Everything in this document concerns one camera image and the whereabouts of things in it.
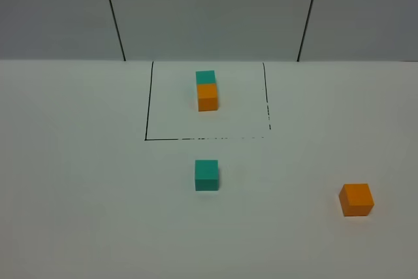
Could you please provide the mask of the orange template block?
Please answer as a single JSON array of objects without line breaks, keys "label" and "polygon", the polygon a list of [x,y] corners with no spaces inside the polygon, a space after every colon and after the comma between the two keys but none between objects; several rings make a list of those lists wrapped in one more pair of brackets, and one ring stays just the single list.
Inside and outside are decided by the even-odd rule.
[{"label": "orange template block", "polygon": [[198,84],[197,85],[198,110],[215,111],[219,108],[217,85],[212,84]]}]

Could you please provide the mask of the teal template block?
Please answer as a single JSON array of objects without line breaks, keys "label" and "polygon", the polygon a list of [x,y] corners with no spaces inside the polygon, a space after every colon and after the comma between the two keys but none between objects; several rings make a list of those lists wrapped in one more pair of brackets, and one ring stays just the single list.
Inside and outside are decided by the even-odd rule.
[{"label": "teal template block", "polygon": [[216,83],[215,71],[197,71],[195,77],[197,85]]}]

